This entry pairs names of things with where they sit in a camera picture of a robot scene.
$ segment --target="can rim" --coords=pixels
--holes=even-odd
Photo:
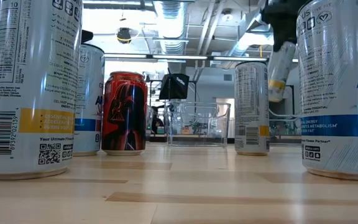
[[[96,48],[96,49],[101,50],[101,51],[103,52],[103,54],[105,54],[105,53],[104,53],[104,50],[102,50],[100,47],[97,47],[97,46],[95,46],[95,45],[92,45],[92,44],[86,44],[86,43],[83,43],[83,44],[81,44],[81,45],[87,45],[87,46],[90,46],[90,47],[94,47],[94,48]]]
[[[299,16],[299,13],[301,12],[301,10],[302,10],[307,4],[309,4],[309,3],[312,2],[312,1],[314,1],[314,0],[307,0],[307,1],[299,8],[299,10],[298,10],[298,16]]]
[[[249,62],[241,62],[241,63],[238,63],[238,64],[235,66],[235,68],[236,68],[237,66],[239,66],[239,65],[242,65],[242,64],[245,64],[245,63],[251,63],[251,62],[254,62],[254,63],[262,63],[262,64],[266,65],[266,62],[260,62],[260,61],[249,61]]]
[[[142,74],[139,74],[139,73],[137,73],[137,72],[127,72],[127,71],[111,72],[111,73],[110,73],[110,76],[111,76],[111,75],[114,75],[114,74],[117,74],[117,73],[130,73],[130,74],[133,74],[133,75],[140,75],[141,77],[144,78],[144,76],[143,76]]]

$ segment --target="can lid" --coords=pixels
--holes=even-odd
[[[249,62],[241,62],[241,63],[238,63],[238,64],[236,65],[236,67],[237,67],[237,66],[239,66],[239,65],[242,65],[242,64],[245,64],[245,63],[251,63],[251,62],[254,62],[254,63],[262,63],[262,64],[266,65],[266,62],[260,62],[260,61],[249,61]]]
[[[314,0],[307,0],[307,1],[299,8],[299,10],[298,10],[298,15],[299,15],[299,13],[301,12],[301,10],[302,10],[307,4],[309,4],[311,1],[314,1]]]
[[[92,44],[81,44],[81,45],[86,45],[86,46],[94,47],[94,48],[96,48],[96,49],[101,50],[101,51],[103,52],[103,54],[104,54],[104,50],[102,50],[100,47],[97,47],[97,46],[95,46],[95,45],[92,45]]]
[[[125,71],[112,72],[112,73],[110,73],[110,76],[115,75],[117,73],[121,73],[121,74],[125,74],[125,75],[140,75],[142,78],[144,78],[144,76],[142,74],[139,74],[139,73],[136,73],[136,72],[125,72]]]

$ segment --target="clear plastic bin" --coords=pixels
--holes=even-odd
[[[165,105],[169,146],[227,146],[229,103],[171,101]]]

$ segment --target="celsius can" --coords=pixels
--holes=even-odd
[[[268,100],[280,102],[283,100],[285,84],[290,73],[292,59],[295,54],[296,45],[284,42],[278,52],[272,51],[268,63]]]
[[[236,66],[236,151],[241,155],[265,156],[269,152],[269,99],[267,67],[263,62]]]
[[[358,1],[309,1],[297,29],[303,165],[358,180]]]
[[[76,95],[74,156],[93,156],[100,150],[103,81],[103,50],[82,44]]]
[[[0,179],[67,169],[81,12],[81,0],[0,0]]]
[[[138,155],[146,145],[147,85],[142,75],[113,72],[104,94],[102,150]]]

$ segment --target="qr code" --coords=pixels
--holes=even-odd
[[[38,165],[56,164],[60,162],[61,144],[40,144]]]

